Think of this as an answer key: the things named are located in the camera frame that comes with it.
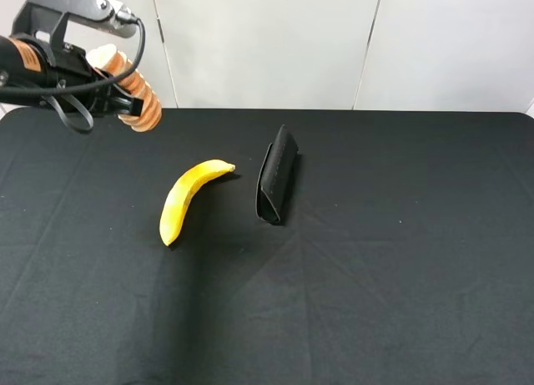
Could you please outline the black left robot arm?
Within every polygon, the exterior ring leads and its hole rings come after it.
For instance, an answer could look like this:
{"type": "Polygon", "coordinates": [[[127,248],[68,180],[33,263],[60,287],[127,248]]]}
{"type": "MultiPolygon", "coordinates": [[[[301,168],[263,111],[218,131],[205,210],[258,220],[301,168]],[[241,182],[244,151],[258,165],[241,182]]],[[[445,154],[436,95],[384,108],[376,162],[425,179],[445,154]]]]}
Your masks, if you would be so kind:
{"type": "MultiPolygon", "coordinates": [[[[1,38],[1,90],[15,88],[48,89],[63,86],[70,89],[109,79],[111,75],[94,69],[85,58],[85,51],[70,46],[51,48],[47,43],[29,36],[1,38]]],[[[118,84],[75,93],[73,97],[95,116],[105,114],[141,115],[144,102],[118,84]]]]}

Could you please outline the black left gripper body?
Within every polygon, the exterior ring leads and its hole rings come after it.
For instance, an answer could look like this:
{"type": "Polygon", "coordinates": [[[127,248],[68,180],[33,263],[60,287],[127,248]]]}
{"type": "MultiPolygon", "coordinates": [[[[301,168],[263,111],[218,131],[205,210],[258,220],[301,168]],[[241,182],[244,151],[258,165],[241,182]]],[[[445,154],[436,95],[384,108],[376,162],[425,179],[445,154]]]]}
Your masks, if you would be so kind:
{"type": "Polygon", "coordinates": [[[41,40],[35,41],[35,49],[41,62],[41,73],[35,79],[38,89],[66,89],[93,116],[93,91],[98,87],[95,73],[82,48],[62,44],[52,47],[41,40]]]}

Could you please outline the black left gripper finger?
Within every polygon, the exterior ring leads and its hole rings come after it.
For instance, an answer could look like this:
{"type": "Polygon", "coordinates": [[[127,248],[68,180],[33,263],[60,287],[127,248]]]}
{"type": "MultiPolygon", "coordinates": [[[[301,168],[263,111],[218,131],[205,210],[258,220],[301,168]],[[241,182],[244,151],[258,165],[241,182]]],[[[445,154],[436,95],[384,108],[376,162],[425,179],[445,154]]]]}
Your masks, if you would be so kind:
{"type": "Polygon", "coordinates": [[[117,82],[105,84],[104,81],[114,79],[110,73],[99,69],[95,69],[94,73],[98,87],[93,91],[93,112],[98,117],[109,114],[141,115],[142,99],[134,97],[117,82]]]}

